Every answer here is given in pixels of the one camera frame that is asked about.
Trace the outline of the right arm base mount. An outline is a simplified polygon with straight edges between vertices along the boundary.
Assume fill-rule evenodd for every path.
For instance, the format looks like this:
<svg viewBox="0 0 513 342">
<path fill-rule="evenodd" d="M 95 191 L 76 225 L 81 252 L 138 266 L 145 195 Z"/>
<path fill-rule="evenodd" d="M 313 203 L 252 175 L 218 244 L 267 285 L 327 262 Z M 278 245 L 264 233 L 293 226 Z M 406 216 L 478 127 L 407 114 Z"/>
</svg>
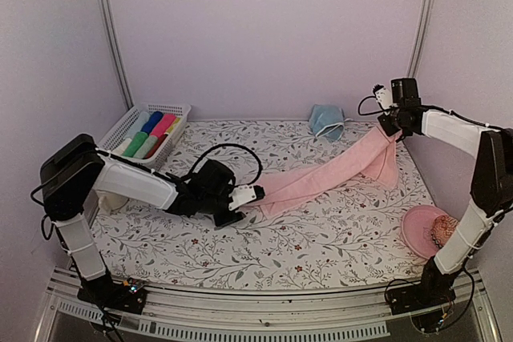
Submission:
<svg viewBox="0 0 513 342">
<path fill-rule="evenodd" d="M 428 293 L 422 289 L 421 284 L 403 279 L 390 281 L 384 291 L 384 300 L 393 315 L 453 304 L 455 299 L 455 292 L 451 288 L 442 292 Z"/>
</svg>

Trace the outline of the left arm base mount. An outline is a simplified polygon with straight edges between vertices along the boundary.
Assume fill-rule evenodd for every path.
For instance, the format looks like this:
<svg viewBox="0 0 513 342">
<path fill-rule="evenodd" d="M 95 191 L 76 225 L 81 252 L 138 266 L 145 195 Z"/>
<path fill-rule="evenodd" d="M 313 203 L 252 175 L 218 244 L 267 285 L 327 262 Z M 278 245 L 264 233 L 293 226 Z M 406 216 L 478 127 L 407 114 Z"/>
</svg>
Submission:
<svg viewBox="0 0 513 342">
<path fill-rule="evenodd" d="M 141 315 L 147 301 L 147 290 L 133 281 L 115 282 L 110 273 L 93 280 L 80 279 L 78 299 L 100 309 L 114 309 Z"/>
</svg>

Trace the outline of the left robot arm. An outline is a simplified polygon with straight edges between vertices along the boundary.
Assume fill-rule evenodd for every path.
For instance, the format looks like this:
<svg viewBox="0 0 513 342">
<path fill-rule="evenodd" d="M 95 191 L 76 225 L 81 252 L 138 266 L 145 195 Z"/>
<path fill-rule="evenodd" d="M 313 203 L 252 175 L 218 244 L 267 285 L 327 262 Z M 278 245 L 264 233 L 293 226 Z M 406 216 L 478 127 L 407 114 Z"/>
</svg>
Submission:
<svg viewBox="0 0 513 342">
<path fill-rule="evenodd" d="M 47 159 L 39 171 L 42 206 L 63 250 L 70 256 L 89 293 L 102 305 L 119 298 L 119 288 L 84 216 L 93 195 L 99 207 L 112 211 L 118 200 L 136 200 L 172 215 L 212 215 L 217 227 L 243 219 L 240 207 L 259 198 L 253 184 L 236 184 L 223 163 L 201 158 L 184 176 L 155 169 L 97 147 L 90 135 L 80 134 Z"/>
</svg>

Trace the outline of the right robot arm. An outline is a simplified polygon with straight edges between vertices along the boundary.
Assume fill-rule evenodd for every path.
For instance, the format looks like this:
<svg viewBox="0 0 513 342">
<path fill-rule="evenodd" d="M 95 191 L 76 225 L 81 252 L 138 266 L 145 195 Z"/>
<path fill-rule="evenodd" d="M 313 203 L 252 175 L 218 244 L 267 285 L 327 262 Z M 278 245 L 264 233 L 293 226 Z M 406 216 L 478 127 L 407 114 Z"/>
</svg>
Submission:
<svg viewBox="0 0 513 342">
<path fill-rule="evenodd" d="M 453 110 L 425 104 L 414 78 L 396 78 L 373 88 L 388 135 L 434 140 L 430 149 L 447 150 L 449 160 L 435 169 L 454 185 L 458 224 L 454 233 L 423 268 L 414 299 L 423 307 L 444 296 L 467 261 L 485 244 L 495 226 L 512 211 L 512 130 L 465 118 Z"/>
</svg>

